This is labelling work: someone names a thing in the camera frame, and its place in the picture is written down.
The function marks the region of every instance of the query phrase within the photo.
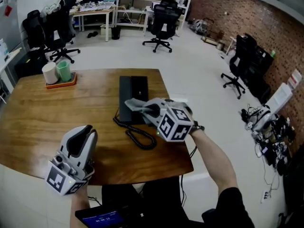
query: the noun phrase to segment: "cup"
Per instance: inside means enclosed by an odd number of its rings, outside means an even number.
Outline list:
[[[48,63],[45,64],[42,68],[42,73],[44,76],[44,79],[49,85],[52,85],[56,83],[59,79],[58,72],[56,70],[56,63]]]
[[[71,80],[70,64],[67,61],[62,61],[57,65],[58,73],[60,74],[61,80],[67,82]]]

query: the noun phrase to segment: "black slippers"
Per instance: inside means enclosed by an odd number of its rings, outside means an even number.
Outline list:
[[[91,38],[91,37],[95,37],[95,36],[97,36],[98,35],[98,32],[97,31],[94,31],[93,33],[89,33],[88,35],[87,35],[87,37],[88,38]]]

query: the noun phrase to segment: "black sleeve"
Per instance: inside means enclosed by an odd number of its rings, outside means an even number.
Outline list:
[[[238,188],[228,188],[220,194],[215,211],[219,227],[254,228]]]

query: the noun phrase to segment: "chair base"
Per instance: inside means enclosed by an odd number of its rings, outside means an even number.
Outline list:
[[[221,78],[223,78],[223,77],[226,77],[227,79],[230,79],[230,82],[228,82],[228,83],[225,83],[224,85],[223,85],[223,87],[224,88],[226,88],[226,86],[227,85],[234,85],[236,88],[237,88],[237,91],[238,91],[238,93],[239,93],[239,96],[237,97],[238,99],[240,99],[241,98],[241,91],[240,91],[240,88],[241,89],[243,89],[243,94],[245,94],[245,88],[238,82],[238,77],[236,77],[236,78],[231,78],[231,77],[229,77],[228,75],[226,75],[226,74],[221,74]]]
[[[53,60],[53,57],[57,57],[54,60],[54,63],[57,62],[61,57],[66,57],[67,59],[69,59],[71,61],[71,63],[75,63],[75,61],[68,55],[68,53],[70,52],[75,52],[77,51],[78,53],[80,53],[79,49],[72,49],[72,50],[67,50],[66,48],[62,48],[60,49],[60,51],[58,50],[57,53],[51,55],[49,57],[50,60]]]
[[[167,41],[163,41],[163,40],[160,40],[160,39],[158,39],[158,38],[153,38],[153,39],[151,39],[151,40],[144,41],[142,44],[144,45],[145,43],[156,43],[156,47],[155,47],[155,49],[153,50],[153,52],[156,52],[156,49],[157,49],[157,47],[158,47],[159,45],[162,45],[162,46],[168,48],[170,53],[172,52],[172,48],[169,47],[170,43],[167,42]]]

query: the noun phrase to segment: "green cup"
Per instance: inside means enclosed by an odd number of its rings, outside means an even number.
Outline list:
[[[71,80],[72,76],[71,76],[70,64],[67,61],[60,62],[57,65],[57,70],[63,82],[67,82]]]

